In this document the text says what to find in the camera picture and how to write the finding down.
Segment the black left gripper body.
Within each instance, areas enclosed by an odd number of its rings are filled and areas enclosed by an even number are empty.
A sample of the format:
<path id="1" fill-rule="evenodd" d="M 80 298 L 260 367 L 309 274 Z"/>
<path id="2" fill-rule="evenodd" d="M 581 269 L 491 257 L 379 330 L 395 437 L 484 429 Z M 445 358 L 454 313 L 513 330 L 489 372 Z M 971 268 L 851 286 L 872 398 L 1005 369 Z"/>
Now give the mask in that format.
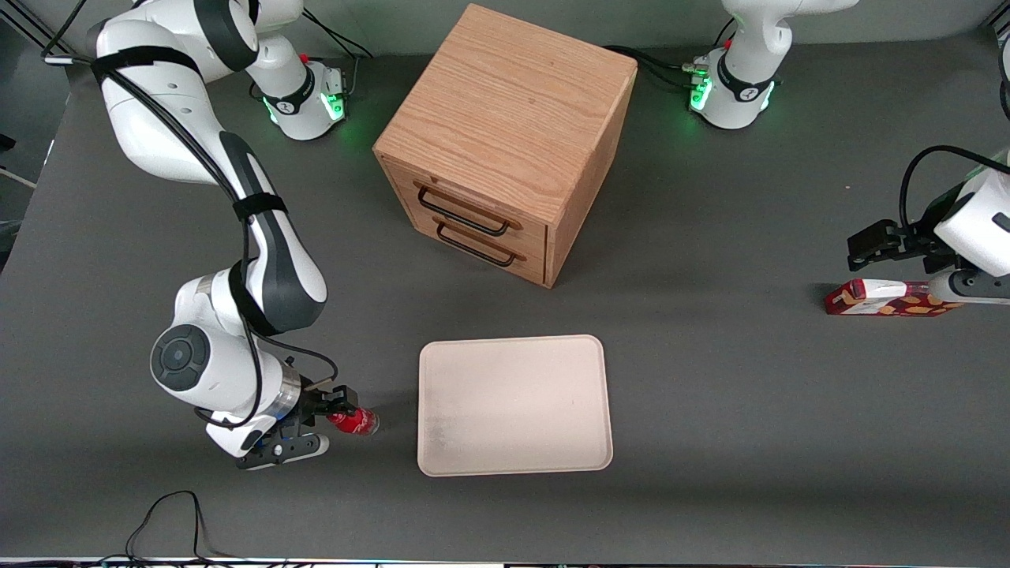
<path id="1" fill-rule="evenodd" d="M 960 183 L 944 194 L 933 199 L 923 210 L 916 222 L 908 224 L 905 233 L 906 251 L 912 256 L 922 256 L 923 268 L 927 274 L 935 274 L 945 268 L 957 267 L 960 256 L 937 236 L 937 224 L 945 219 L 953 208 L 964 183 Z"/>

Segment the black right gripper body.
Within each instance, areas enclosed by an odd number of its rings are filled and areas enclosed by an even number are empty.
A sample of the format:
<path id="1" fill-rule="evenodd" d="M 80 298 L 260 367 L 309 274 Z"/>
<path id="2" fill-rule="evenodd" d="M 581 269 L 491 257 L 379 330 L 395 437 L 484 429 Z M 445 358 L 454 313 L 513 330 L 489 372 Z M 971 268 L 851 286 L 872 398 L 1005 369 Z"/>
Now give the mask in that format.
<path id="1" fill-rule="evenodd" d="M 322 391 L 307 390 L 287 416 L 268 429 L 260 439 L 260 449 L 275 450 L 328 450 L 329 439 L 313 431 L 318 416 L 325 416 L 326 395 Z"/>

